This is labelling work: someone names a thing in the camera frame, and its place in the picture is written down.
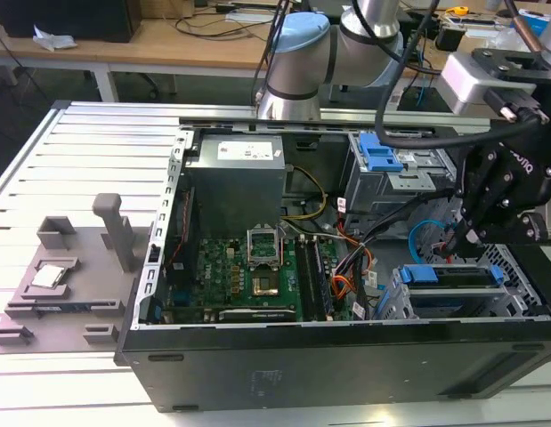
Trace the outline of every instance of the floor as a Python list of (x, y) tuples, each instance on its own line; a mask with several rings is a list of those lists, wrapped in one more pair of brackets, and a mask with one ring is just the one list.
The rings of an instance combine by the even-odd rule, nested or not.
[[(0, 85), (0, 174), (10, 164), (20, 147), (36, 129), (49, 109), (49, 103), (21, 69), (14, 70), (19, 83), (8, 88)], [(99, 101), (95, 82), (82, 71), (28, 69), (28, 73), (50, 100)], [(160, 102), (248, 105), (251, 80), (235, 77), (181, 76), (176, 78), (177, 93), (169, 93), (170, 77), (152, 76), (161, 89)], [(118, 73), (117, 91), (122, 102), (155, 102), (150, 87), (138, 75)], [(339, 93), (338, 102), (328, 102), (327, 86), (320, 91), (320, 104), (326, 108), (375, 109), (377, 89), (350, 88)], [(434, 89), (426, 91), (419, 107), (419, 90), (411, 88), (401, 101), (404, 110), (447, 111)]]

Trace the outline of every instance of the light blue robot joint cap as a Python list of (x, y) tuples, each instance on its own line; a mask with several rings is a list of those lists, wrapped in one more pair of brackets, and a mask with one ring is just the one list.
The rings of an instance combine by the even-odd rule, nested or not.
[(314, 12), (291, 13), (285, 17), (276, 53), (292, 52), (313, 44), (327, 34), (330, 22)]

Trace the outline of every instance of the green motherboard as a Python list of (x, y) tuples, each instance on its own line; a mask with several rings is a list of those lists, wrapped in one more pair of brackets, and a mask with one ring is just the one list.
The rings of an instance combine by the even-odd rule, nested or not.
[[(227, 309), (289, 310), (295, 313), (296, 321), (303, 321), (296, 241), (284, 238), (279, 245), (277, 269), (258, 266), (251, 270), (246, 238), (202, 239), (194, 286), (182, 289), (170, 284), (165, 310), (174, 313), (174, 323), (214, 323), (214, 310)], [(321, 239), (319, 249), (329, 282), (338, 262), (336, 246), (330, 239)], [(252, 255), (275, 255), (273, 239), (255, 239)], [(348, 311), (333, 314), (336, 320), (348, 318)]]

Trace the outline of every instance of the wooden table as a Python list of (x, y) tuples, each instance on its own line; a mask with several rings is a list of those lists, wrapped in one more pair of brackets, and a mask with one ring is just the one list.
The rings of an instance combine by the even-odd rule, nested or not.
[[(484, 0), (463, 0), (462, 5), (471, 12), (488, 13)], [(551, 4), (517, 2), (519, 8), (538, 12), (551, 12)], [(205, 25), (222, 18), (198, 16), (190, 19), (193, 25)], [(81, 69), (93, 72), (103, 101), (118, 101), (111, 72), (142, 72), (168, 75), (199, 75), (220, 77), (251, 77), (264, 49), (264, 41), (250, 36), (232, 41), (212, 41), (180, 34), (173, 28), (173, 21), (144, 20), (130, 43), (106, 43), (77, 40), (74, 49), (49, 52), (29, 38), (10, 38), (0, 27), (0, 37), (20, 63), (32, 68)], [(257, 26), (249, 31), (265, 38), (269, 25)], [(235, 22), (218, 22), (205, 28), (195, 28), (201, 34), (209, 34), (239, 28)], [(460, 51), (470, 52), (482, 46), (481, 39), (464, 37)], [(429, 43), (425, 56), (434, 68), (443, 68), (447, 52), (439, 52)], [(16, 63), (0, 44), (0, 66), (13, 67)], [(411, 78), (414, 72), (406, 69), (404, 76)]]

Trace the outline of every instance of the aluminum extrusion table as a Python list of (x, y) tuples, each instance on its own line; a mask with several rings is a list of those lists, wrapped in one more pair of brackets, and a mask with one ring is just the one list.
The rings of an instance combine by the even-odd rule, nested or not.
[[(58, 103), (0, 179), (0, 312), (38, 246), (45, 214), (76, 226), (101, 225), (94, 196), (118, 192), (133, 225), (153, 220), (178, 117), (213, 117), (247, 107)], [(368, 111), (325, 110), (325, 118), (373, 121)], [(444, 114), (388, 115), (399, 124), (455, 125), (479, 132), (488, 122)], [(0, 356), (0, 425), (372, 425), (551, 426), (551, 363), (496, 397), (466, 402), (160, 414), (131, 369), (112, 353)]]

